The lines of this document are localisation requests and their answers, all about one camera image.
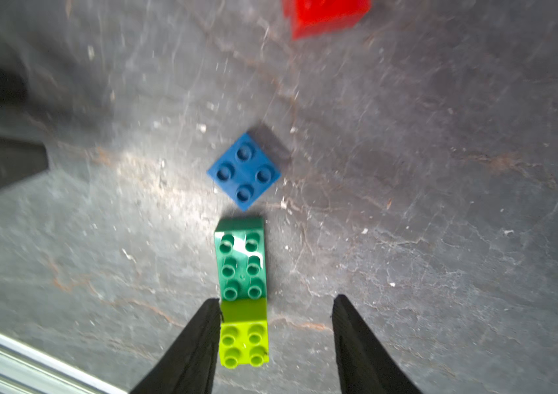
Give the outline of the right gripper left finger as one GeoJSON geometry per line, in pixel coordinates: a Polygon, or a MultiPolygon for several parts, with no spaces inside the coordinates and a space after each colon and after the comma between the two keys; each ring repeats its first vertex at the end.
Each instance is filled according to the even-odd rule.
{"type": "Polygon", "coordinates": [[[156,366],[133,393],[210,393],[221,332],[220,301],[203,302],[156,366]]]}

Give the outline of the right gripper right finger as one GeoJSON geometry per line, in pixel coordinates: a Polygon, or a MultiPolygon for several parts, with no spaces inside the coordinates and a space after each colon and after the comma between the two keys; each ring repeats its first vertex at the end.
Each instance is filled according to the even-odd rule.
{"type": "Polygon", "coordinates": [[[341,392],[421,394],[347,296],[335,298],[332,321],[341,392]]]}

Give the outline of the lime green lego brick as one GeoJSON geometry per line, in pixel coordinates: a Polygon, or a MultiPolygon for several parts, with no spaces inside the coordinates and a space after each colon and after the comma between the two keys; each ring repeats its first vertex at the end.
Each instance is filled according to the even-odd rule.
{"type": "Polygon", "coordinates": [[[219,359],[222,366],[261,367],[269,362],[267,299],[223,301],[219,359]]]}

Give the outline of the green long lego brick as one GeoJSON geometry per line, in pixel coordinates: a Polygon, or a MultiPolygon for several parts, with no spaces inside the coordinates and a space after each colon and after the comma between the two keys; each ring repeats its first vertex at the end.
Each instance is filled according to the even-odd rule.
{"type": "Polygon", "coordinates": [[[218,282],[224,301],[267,297],[264,219],[223,218],[214,231],[218,282]]]}

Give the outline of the red lego brick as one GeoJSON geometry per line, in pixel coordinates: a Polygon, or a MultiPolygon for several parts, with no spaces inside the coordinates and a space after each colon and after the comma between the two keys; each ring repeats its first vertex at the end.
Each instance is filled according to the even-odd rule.
{"type": "Polygon", "coordinates": [[[340,31],[355,26],[371,8],[370,0],[283,0],[292,39],[340,31]]]}

